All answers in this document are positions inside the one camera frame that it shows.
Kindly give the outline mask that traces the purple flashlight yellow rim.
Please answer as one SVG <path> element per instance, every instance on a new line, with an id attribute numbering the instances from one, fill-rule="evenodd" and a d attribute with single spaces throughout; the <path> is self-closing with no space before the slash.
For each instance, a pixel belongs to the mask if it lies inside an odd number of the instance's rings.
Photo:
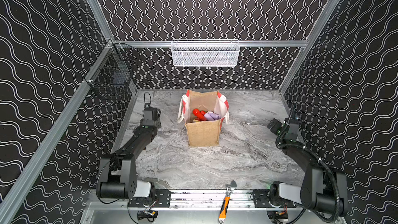
<path id="1" fill-rule="evenodd" d="M 209 112 L 207 112 L 207 113 L 211 114 L 211 116 L 213 117 L 214 120 L 219 120 L 219 119 L 221 119 L 221 116 L 218 115 L 218 114 L 216 114 L 216 113 L 213 113 L 213 112 L 211 112 L 211 111 L 209 111 Z"/>

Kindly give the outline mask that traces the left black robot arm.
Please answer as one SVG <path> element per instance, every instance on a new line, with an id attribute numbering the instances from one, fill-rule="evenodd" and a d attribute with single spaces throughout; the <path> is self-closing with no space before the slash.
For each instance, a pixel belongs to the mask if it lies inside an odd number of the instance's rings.
<path id="1" fill-rule="evenodd" d="M 154 140 L 161 128 L 161 111 L 144 104 L 140 125 L 133 136 L 118 150 L 105 154 L 101 160 L 96 183 L 99 200 L 152 198 L 152 183 L 138 180 L 136 160 L 141 152 Z"/>

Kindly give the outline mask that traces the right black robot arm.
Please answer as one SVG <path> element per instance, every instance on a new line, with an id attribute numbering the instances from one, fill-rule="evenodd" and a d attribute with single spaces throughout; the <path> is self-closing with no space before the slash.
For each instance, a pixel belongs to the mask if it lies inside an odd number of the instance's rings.
<path id="1" fill-rule="evenodd" d="M 330 168 L 305 144 L 296 140 L 300 122 L 286 118 L 272 119 L 267 128 L 276 135 L 276 147 L 295 161 L 305 172 L 300 186 L 275 181 L 269 190 L 269 203 L 274 206 L 295 203 L 313 212 L 325 223 L 346 216 L 348 204 L 347 176 Z"/>

